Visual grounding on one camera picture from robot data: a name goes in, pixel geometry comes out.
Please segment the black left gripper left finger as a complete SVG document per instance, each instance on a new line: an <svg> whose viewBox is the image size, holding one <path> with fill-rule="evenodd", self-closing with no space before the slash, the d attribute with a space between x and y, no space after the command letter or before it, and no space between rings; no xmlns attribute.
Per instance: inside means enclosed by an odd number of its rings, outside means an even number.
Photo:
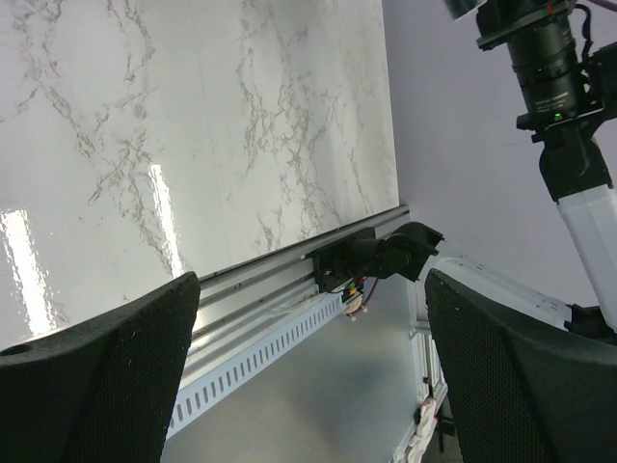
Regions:
<svg viewBox="0 0 617 463"><path fill-rule="evenodd" d="M200 294L188 272L110 312L2 350L2 461L159 461Z"/></svg>

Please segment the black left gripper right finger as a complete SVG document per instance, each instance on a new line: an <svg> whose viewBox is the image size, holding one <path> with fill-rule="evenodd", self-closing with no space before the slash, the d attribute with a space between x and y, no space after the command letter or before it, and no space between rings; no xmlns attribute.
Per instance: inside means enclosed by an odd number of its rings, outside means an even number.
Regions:
<svg viewBox="0 0 617 463"><path fill-rule="evenodd" d="M465 461L615 461L615 344L559 330L439 270L425 293Z"/></svg>

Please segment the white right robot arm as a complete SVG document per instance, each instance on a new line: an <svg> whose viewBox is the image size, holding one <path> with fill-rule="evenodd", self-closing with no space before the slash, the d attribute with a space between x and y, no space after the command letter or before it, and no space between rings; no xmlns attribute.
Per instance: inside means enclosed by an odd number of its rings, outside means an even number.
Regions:
<svg viewBox="0 0 617 463"><path fill-rule="evenodd" d="M311 254L320 292L345 294L373 278L427 284L442 272L520 313L588 339L616 341L616 189L595 140L616 116L616 47L577 48L576 1L450 1L453 18L475 14L484 51L508 48L526 111L517 119L543 145L542 178L564 220L598 303L566 304L464 256L419 222L380 238L356 231Z"/></svg>

